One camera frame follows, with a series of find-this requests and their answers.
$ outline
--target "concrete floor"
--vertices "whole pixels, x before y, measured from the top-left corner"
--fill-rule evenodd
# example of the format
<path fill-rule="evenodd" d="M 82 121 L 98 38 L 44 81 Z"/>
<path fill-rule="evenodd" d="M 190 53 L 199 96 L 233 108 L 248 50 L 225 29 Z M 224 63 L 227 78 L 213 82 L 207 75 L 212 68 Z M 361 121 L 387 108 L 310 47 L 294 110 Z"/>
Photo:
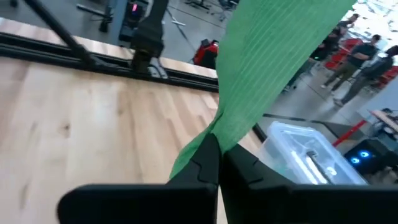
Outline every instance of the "concrete floor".
<path fill-rule="evenodd" d="M 99 21 L 90 21 L 91 15 L 76 9 L 77 3 L 97 9 L 103 8 L 101 4 L 93 2 L 94 0 L 41 1 L 73 35 L 79 35 L 102 42 L 111 42 L 109 35 L 98 31 Z M 220 11 L 216 0 L 209 0 L 207 2 L 211 4 L 211 12 Z M 220 22 L 216 16 L 206 13 L 204 9 L 196 9 L 186 5 L 184 0 L 170 0 L 169 10 L 176 20 L 186 24 L 182 29 L 188 37 L 188 41 L 183 38 L 183 35 L 178 31 L 176 25 L 171 23 L 171 17 L 166 13 L 164 17 L 165 49 L 163 51 L 163 57 L 188 62 L 193 57 L 194 49 L 199 46 L 201 40 L 221 40 L 224 35 L 226 23 L 228 21 L 225 20 L 224 22 Z M 23 1 L 21 1 L 17 9 L 13 9 L 8 6 L 7 0 L 1 0 L 0 17 L 46 27 L 40 18 L 38 18 Z M 329 73 L 329 71 L 322 68 L 314 68 L 312 70 L 312 75 L 302 76 L 302 80 L 298 83 L 296 90 L 281 94 L 274 105 L 265 112 L 350 126 L 356 124 L 361 120 L 356 110 L 363 105 L 371 95 L 363 91 L 344 108 L 336 107 L 333 104 L 333 98 L 330 93 L 320 88 L 320 85 L 326 80 L 326 76 Z M 340 88 L 338 95 L 342 95 L 348 87 L 349 83 L 345 83 Z M 260 121 L 265 131 L 272 120 L 275 119 Z"/>

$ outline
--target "green cloth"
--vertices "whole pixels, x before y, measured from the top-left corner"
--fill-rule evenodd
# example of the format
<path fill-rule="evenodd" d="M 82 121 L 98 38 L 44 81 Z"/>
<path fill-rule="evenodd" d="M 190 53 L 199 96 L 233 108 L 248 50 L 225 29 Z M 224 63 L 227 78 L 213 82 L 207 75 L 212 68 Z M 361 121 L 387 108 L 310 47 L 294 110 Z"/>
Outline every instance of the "green cloth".
<path fill-rule="evenodd" d="M 293 74 L 356 0 L 242 0 L 220 43 L 215 120 L 182 149 L 178 174 L 208 133 L 230 150 L 270 107 Z"/>

